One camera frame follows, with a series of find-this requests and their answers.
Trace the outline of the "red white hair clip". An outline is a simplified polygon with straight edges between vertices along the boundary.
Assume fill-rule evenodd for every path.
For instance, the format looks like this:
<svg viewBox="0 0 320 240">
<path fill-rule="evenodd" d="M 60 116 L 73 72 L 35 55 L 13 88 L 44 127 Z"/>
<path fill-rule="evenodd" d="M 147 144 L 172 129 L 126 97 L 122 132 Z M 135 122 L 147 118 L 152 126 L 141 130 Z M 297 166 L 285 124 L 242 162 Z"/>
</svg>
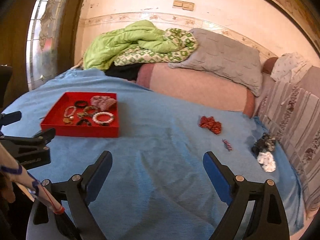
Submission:
<svg viewBox="0 0 320 240">
<path fill-rule="evenodd" d="M 227 148 L 227 150 L 229 150 L 229 151 L 232 151 L 232 150 L 233 150 L 233 148 L 232 148 L 232 146 L 231 146 L 231 144 L 229 143 L 228 140 L 222 139 L 222 142 L 224 143 L 225 148 Z"/>
</svg>

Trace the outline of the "red patterned scrunchie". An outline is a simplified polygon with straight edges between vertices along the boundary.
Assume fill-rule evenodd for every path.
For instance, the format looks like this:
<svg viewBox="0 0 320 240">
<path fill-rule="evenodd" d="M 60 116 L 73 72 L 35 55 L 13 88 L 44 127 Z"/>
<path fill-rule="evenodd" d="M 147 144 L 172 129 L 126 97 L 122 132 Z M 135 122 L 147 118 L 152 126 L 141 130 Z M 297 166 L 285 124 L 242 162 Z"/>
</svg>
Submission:
<svg viewBox="0 0 320 240">
<path fill-rule="evenodd" d="M 213 116 L 202 116 L 200 118 L 199 126 L 210 130 L 215 135 L 220 134 L 222 131 L 222 124 L 219 121 L 216 121 Z"/>
</svg>

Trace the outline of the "grey textured pillow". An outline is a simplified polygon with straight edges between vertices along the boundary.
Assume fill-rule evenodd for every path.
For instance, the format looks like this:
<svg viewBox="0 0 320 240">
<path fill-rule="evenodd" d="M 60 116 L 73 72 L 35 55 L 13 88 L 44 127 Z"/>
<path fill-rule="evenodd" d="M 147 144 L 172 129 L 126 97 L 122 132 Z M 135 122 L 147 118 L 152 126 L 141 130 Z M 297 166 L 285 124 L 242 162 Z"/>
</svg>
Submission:
<svg viewBox="0 0 320 240">
<path fill-rule="evenodd" d="M 169 63 L 170 68 L 208 72 L 243 85 L 254 96 L 260 96 L 263 75 L 257 49 L 208 30 L 194 28 L 190 32 L 198 48 L 186 60 Z"/>
</svg>

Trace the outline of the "red plaid fabric scrunchie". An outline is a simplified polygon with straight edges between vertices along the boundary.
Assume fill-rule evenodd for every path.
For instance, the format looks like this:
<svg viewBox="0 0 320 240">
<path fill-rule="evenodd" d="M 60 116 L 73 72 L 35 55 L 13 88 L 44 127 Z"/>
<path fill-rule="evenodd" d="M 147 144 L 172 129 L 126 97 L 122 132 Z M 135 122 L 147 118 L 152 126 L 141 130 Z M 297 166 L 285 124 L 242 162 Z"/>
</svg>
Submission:
<svg viewBox="0 0 320 240">
<path fill-rule="evenodd" d="M 111 98 L 110 96 L 93 96 L 91 97 L 91 105 L 99 108 L 101 111 L 107 111 L 113 105 L 116 104 L 116 99 Z"/>
</svg>

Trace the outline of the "green quilted comforter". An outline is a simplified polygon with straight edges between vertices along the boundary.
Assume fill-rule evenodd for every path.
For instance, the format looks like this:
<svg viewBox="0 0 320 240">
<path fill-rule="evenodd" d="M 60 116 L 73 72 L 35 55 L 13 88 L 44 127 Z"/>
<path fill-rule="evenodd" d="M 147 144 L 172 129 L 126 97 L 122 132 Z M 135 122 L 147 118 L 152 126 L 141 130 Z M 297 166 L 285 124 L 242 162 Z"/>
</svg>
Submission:
<svg viewBox="0 0 320 240">
<path fill-rule="evenodd" d="M 199 44 L 189 31 L 158 29 L 147 20 L 137 21 L 125 28 L 100 34 L 83 55 L 83 68 L 108 70 L 136 63 L 180 63 Z"/>
</svg>

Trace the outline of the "pink bolster cushion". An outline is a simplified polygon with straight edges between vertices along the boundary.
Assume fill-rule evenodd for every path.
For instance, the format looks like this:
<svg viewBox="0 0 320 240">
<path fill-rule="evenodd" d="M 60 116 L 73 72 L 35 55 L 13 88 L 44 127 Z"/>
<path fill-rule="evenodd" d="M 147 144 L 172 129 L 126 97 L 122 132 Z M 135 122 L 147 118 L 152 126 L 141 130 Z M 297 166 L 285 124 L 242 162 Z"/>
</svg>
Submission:
<svg viewBox="0 0 320 240">
<path fill-rule="evenodd" d="M 255 97 L 243 85 L 202 71 L 170 68 L 166 63 L 141 66 L 136 84 L 154 92 L 251 118 Z"/>
</svg>

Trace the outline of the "red jewelry tray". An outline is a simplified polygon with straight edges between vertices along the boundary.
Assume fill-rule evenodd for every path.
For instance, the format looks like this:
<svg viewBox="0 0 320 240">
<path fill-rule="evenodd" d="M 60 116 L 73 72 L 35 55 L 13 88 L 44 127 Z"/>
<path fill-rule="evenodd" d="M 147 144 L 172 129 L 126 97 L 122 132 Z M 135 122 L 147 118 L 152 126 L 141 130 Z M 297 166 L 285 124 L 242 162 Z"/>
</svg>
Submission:
<svg viewBox="0 0 320 240">
<path fill-rule="evenodd" d="M 54 128 L 56 135 L 69 137 L 116 138 L 119 136 L 117 102 L 107 111 L 91 105 L 93 96 L 116 93 L 65 92 L 41 122 L 43 130 Z"/>
</svg>

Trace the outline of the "beige wall switch plate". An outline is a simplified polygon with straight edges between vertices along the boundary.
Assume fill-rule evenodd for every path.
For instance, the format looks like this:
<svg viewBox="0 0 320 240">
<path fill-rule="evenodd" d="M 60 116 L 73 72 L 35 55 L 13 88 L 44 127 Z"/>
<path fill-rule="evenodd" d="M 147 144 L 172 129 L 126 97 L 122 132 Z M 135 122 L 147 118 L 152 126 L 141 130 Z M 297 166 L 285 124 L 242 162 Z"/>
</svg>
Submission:
<svg viewBox="0 0 320 240">
<path fill-rule="evenodd" d="M 179 8 L 182 10 L 187 10 L 187 11 L 193 11 L 195 4 L 191 2 L 186 2 L 186 1 L 174 0 L 172 7 L 177 9 Z"/>
</svg>

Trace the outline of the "striped floral sofa cushion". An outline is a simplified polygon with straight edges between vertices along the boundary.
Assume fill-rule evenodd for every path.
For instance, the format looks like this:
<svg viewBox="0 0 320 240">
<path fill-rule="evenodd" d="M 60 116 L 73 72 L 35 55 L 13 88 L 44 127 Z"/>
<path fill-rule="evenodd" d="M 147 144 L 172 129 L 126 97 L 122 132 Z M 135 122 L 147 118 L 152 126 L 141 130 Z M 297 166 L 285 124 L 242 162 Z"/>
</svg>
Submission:
<svg viewBox="0 0 320 240">
<path fill-rule="evenodd" d="M 277 81 L 258 116 L 298 173 L 306 215 L 314 216 L 319 209 L 319 68 L 311 67 L 297 84 Z"/>
</svg>

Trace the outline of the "dark floral scrunchie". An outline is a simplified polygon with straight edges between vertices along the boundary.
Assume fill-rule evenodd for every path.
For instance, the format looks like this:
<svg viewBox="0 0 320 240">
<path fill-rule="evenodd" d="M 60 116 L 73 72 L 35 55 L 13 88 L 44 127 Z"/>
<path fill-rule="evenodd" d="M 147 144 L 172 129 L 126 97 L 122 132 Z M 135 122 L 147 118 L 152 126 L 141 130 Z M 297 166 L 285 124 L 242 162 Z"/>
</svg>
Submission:
<svg viewBox="0 0 320 240">
<path fill-rule="evenodd" d="M 273 153 L 275 150 L 276 138 L 268 133 L 263 133 L 252 146 L 251 151 L 257 157 L 261 152 Z"/>
</svg>

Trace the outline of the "stained glass door window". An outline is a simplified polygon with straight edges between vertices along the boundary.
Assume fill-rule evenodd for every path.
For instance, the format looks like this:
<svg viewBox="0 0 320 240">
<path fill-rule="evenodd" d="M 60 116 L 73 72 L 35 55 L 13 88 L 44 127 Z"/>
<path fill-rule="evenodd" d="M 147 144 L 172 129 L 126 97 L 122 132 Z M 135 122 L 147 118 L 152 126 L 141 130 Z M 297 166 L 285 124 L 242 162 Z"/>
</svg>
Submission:
<svg viewBox="0 0 320 240">
<path fill-rule="evenodd" d="M 29 90 L 56 75 L 56 35 L 63 0 L 36 0 L 26 43 L 26 75 Z"/>
</svg>

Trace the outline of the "white printed pillow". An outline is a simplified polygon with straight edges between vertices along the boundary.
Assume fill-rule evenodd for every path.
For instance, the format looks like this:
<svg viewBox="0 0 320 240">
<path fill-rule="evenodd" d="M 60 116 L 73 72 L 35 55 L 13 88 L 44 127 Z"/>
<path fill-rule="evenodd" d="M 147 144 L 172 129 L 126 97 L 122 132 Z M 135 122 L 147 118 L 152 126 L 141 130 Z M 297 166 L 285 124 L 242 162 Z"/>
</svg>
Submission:
<svg viewBox="0 0 320 240">
<path fill-rule="evenodd" d="M 274 81 L 299 83 L 311 67 L 311 62 L 299 53 L 286 53 L 276 60 L 271 78 Z"/>
</svg>

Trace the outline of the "white marked stick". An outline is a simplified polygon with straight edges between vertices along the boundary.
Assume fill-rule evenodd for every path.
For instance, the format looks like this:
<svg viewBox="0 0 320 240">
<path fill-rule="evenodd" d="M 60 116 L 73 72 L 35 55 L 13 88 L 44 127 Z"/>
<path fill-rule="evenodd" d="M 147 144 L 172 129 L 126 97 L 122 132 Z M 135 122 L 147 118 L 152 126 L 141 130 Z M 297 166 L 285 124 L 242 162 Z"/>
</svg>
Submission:
<svg viewBox="0 0 320 240">
<path fill-rule="evenodd" d="M 10 203 L 15 201 L 12 182 L 26 187 L 37 200 L 53 213 L 57 215 L 64 213 L 65 208 L 62 204 L 1 145 L 1 197 Z"/>
</svg>

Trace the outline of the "white patterned scrunchie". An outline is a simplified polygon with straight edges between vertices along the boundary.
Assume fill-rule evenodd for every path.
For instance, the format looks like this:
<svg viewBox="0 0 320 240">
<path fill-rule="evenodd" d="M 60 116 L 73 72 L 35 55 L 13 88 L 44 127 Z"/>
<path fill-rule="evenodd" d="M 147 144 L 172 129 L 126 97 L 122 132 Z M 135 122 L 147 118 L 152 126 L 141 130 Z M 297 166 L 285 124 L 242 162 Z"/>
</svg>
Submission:
<svg viewBox="0 0 320 240">
<path fill-rule="evenodd" d="M 276 162 L 271 152 L 260 152 L 257 156 L 257 162 L 265 172 L 274 172 L 276 170 Z"/>
</svg>

